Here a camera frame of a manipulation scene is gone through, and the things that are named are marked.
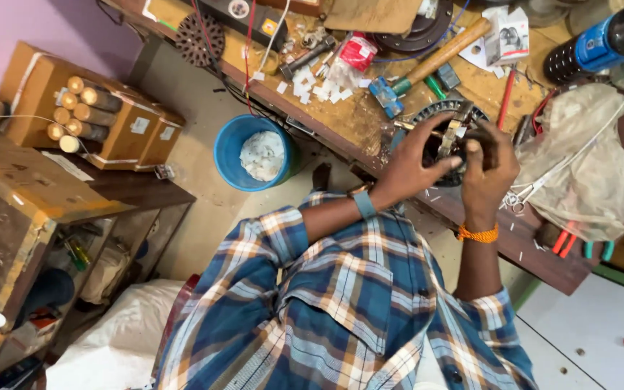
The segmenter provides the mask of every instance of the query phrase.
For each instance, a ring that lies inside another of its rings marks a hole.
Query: orange thread bracelet
[[[495,242],[497,240],[497,222],[495,223],[495,228],[493,230],[480,233],[471,233],[466,230],[466,223],[464,222],[462,226],[459,226],[459,235],[456,238],[459,241],[464,241],[464,238],[467,238],[476,242],[482,242],[483,244],[490,244],[491,242]]]

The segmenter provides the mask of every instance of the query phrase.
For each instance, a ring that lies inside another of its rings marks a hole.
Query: pink wall
[[[0,82],[17,40],[120,79],[142,48],[134,32],[114,25],[94,0],[0,0]]]

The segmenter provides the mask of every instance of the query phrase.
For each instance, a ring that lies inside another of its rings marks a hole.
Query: shirt pocket
[[[305,263],[286,281],[281,307],[292,298],[319,308],[377,355],[386,349],[394,275],[380,264],[348,253]]]

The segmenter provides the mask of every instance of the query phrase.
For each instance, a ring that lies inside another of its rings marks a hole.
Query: wooden hammer handle
[[[467,46],[485,35],[488,31],[490,31],[490,20],[481,17],[481,19],[476,20],[471,26],[468,26],[464,32],[456,35],[447,42],[445,46],[438,49],[433,55],[413,68],[406,75],[406,78],[411,82],[411,85],[420,83],[425,77],[437,71],[440,66],[443,66],[449,60],[456,57],[460,51],[466,49]]]

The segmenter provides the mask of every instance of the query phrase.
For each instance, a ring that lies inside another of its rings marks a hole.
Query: blue plastic bucket
[[[285,153],[281,170],[268,182],[258,181],[250,176],[240,163],[240,152],[245,141],[262,131],[273,131],[280,135]],[[230,120],[218,133],[216,144],[213,146],[213,159],[223,180],[238,190],[254,192],[279,185],[298,173],[300,152],[293,139],[281,129],[281,126],[266,118],[245,114]]]

